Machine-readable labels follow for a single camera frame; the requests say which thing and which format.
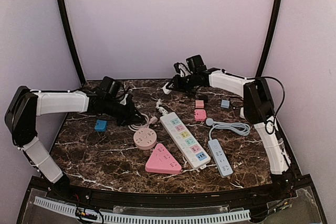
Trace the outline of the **blue square plug adapter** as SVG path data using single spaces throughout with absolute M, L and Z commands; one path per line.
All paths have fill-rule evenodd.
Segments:
M 96 132 L 105 132 L 108 126 L 108 122 L 105 120 L 97 120 L 95 124 L 95 131 Z

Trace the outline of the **peach cube plug adapter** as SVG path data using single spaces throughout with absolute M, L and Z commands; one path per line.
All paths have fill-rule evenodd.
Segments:
M 204 100 L 195 100 L 195 108 L 203 109 L 205 106 Z

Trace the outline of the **pink square plug adapter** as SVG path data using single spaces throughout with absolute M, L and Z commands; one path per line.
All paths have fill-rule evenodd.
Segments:
M 207 118 L 206 111 L 204 109 L 195 109 L 194 118 L 196 122 L 204 122 Z

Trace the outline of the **light blue cube adapter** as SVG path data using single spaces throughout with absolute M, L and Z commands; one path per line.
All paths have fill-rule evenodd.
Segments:
M 223 109 L 229 109 L 230 101 L 229 100 L 221 100 L 220 107 Z

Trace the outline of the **round pink power socket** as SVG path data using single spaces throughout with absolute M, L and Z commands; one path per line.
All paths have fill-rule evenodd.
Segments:
M 137 148 L 141 150 L 150 150 L 157 144 L 157 134 L 150 128 L 142 128 L 134 133 L 133 141 Z

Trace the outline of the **white cube plug adapter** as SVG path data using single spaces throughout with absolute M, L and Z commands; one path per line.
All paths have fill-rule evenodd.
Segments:
M 242 119 L 245 119 L 244 108 L 240 108 L 240 114 L 239 114 L 239 116 L 240 116 Z

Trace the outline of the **white multi-socket power strip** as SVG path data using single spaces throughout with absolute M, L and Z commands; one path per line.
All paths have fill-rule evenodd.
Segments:
M 192 169 L 203 169 L 210 156 L 175 112 L 160 117 L 160 122 Z

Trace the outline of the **pink triangular power socket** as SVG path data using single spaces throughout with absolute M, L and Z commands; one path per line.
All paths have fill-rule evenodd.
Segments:
M 179 174 L 182 167 L 166 147 L 158 143 L 145 165 L 145 170 L 149 173 L 174 175 Z

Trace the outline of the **light blue power strip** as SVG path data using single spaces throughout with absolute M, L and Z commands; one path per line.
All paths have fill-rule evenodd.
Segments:
M 233 174 L 233 169 L 217 139 L 208 141 L 208 148 L 222 178 Z

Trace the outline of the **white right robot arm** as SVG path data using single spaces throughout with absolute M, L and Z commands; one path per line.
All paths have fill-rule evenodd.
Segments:
M 254 126 L 263 142 L 270 163 L 270 171 L 281 175 L 290 168 L 287 154 L 277 125 L 277 111 L 269 90 L 267 79 L 271 77 L 246 78 L 210 68 L 187 76 L 175 75 L 163 87 L 164 91 L 195 91 L 197 87 L 222 89 L 243 99 L 243 115 Z

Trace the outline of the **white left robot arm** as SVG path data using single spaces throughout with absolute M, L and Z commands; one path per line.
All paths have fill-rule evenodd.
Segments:
M 63 201 L 74 197 L 74 189 L 64 180 L 67 176 L 52 159 L 36 131 L 36 118 L 45 114 L 93 113 L 106 114 L 116 119 L 118 126 L 139 124 L 144 116 L 137 110 L 133 96 L 126 91 L 118 95 L 112 88 L 97 87 L 92 91 L 41 91 L 20 86 L 5 114 L 5 124 L 13 145 L 52 184 L 53 191 Z

